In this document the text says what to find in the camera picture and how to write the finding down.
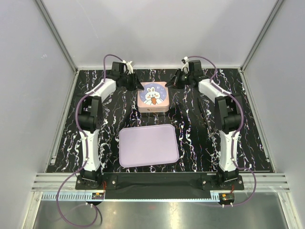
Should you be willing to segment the pink tin lid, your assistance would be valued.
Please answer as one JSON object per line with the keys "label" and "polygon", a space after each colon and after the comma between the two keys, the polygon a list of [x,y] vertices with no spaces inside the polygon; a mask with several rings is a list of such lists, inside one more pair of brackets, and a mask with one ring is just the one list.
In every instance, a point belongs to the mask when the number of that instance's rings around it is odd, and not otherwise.
{"label": "pink tin lid", "polygon": [[169,104],[169,92],[166,82],[142,82],[144,90],[137,93],[139,104]]}

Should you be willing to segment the pink chocolate tin box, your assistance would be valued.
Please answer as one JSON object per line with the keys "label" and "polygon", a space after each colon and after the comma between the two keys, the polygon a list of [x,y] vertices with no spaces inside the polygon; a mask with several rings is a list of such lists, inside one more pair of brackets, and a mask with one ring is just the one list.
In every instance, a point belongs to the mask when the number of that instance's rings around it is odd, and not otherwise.
{"label": "pink chocolate tin box", "polygon": [[169,104],[139,104],[138,110],[140,113],[160,113],[169,110]]}

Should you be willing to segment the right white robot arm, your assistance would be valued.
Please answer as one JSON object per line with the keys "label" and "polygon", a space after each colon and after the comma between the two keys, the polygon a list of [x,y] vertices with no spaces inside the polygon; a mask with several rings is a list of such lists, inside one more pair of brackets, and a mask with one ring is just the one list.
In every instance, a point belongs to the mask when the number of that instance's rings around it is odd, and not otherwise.
{"label": "right white robot arm", "polygon": [[[174,77],[166,83],[167,88],[183,89],[186,85],[197,87],[199,92],[214,102],[214,123],[220,133],[221,151],[216,178],[213,182],[222,189],[229,188],[238,180],[237,142],[244,123],[244,113],[240,97],[233,95],[214,82],[217,68],[205,57],[195,56],[182,59],[183,66],[176,70]],[[205,78],[201,59],[208,61],[214,67],[211,78]]]}

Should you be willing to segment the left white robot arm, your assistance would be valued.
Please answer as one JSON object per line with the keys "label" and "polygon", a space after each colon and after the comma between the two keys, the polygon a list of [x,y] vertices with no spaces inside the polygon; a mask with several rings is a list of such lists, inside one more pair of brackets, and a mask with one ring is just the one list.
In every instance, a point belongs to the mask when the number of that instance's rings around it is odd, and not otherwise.
{"label": "left white robot arm", "polygon": [[102,103],[117,87],[124,87],[129,91],[143,90],[133,66],[133,61],[113,62],[110,70],[103,71],[101,82],[80,95],[75,122],[81,136],[83,162],[77,184],[88,185],[92,189],[105,186],[98,151],[98,134],[104,122]]}

